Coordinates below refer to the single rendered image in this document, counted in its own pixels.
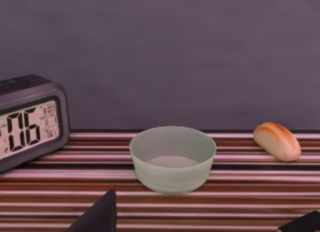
black object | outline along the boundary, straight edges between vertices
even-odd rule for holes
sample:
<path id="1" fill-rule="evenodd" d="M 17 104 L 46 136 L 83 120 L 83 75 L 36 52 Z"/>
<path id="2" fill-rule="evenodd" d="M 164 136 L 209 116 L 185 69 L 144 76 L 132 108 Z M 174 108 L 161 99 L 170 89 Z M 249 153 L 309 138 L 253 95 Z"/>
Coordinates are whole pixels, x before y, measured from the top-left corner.
<path id="1" fill-rule="evenodd" d="M 116 192 L 111 189 L 65 232 L 116 232 Z"/>
<path id="2" fill-rule="evenodd" d="M 277 232 L 315 232 L 320 230 L 320 213 L 313 211 L 278 228 Z"/>
<path id="3" fill-rule="evenodd" d="M 0 81 L 0 172 L 63 147 L 69 133 L 60 84 L 37 75 Z"/>

striped tablecloth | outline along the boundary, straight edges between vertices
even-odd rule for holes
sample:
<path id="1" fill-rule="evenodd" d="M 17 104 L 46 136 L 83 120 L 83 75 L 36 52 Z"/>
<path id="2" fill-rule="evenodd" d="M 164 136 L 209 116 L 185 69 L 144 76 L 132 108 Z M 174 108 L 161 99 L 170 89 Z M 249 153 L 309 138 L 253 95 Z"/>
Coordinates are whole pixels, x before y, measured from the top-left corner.
<path id="1" fill-rule="evenodd" d="M 128 150 L 134 135 L 74 132 L 61 151 L 0 175 L 0 231 L 62 232 L 110 188 L 118 232 L 275 231 L 320 208 L 318 134 L 297 134 L 300 160 L 280 163 L 250 133 L 209 133 L 217 143 L 209 179 L 178 196 L 136 179 Z"/>

bread roll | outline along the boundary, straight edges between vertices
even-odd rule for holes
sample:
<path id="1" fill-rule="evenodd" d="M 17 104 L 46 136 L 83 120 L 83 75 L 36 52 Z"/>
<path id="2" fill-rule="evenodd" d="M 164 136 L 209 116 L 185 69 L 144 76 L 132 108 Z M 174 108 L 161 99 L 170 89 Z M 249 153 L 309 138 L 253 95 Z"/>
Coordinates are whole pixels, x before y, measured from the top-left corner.
<path id="1" fill-rule="evenodd" d="M 265 122 L 253 132 L 255 142 L 280 161 L 291 162 L 299 159 L 301 147 L 296 137 L 285 127 Z"/>

clock digit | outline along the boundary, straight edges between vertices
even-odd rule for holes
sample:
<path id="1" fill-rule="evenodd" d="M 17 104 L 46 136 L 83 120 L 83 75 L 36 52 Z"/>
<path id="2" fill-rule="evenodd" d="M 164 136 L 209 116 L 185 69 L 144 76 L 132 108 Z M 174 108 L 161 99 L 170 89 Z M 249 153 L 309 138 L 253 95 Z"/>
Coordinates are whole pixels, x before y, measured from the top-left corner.
<path id="1" fill-rule="evenodd" d="M 22 149 L 26 144 L 25 144 L 25 134 L 23 131 L 21 131 L 19 133 L 19 138 L 20 138 L 20 145 L 15 147 L 15 140 L 14 140 L 14 136 L 11 134 L 13 131 L 15 131 L 13 129 L 13 123 L 12 121 L 14 119 L 18 119 L 18 126 L 19 129 L 22 130 L 24 128 L 24 124 L 23 124 L 23 119 L 22 119 L 22 114 L 21 113 L 13 113 L 11 115 L 9 115 L 6 119 L 7 121 L 7 127 L 8 127 L 8 133 L 9 133 L 9 145 L 10 145 L 10 151 L 11 152 L 15 152 L 17 150 Z"/>
<path id="2" fill-rule="evenodd" d="M 33 145 L 40 142 L 40 127 L 36 124 L 30 125 L 29 123 L 29 114 L 33 113 L 36 109 L 30 108 L 28 110 L 25 110 L 24 112 L 24 126 L 26 127 L 25 136 L 26 136 L 26 143 L 28 145 Z M 35 129 L 35 135 L 36 139 L 31 140 L 31 130 Z"/>

gray clock casing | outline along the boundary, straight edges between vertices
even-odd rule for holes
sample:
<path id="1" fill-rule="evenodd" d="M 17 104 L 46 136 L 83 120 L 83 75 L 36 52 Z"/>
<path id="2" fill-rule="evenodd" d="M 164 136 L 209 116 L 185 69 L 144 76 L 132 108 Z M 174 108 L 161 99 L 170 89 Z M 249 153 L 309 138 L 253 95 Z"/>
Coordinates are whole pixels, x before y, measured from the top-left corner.
<path id="1" fill-rule="evenodd" d="M 3 114 L 4 111 L 14 111 L 17 108 L 36 105 L 47 98 L 54 98 L 58 102 L 59 137 L 0 159 L 0 172 L 62 148 L 68 141 L 70 134 L 66 92 L 60 84 L 38 75 L 0 81 L 0 114 Z"/>

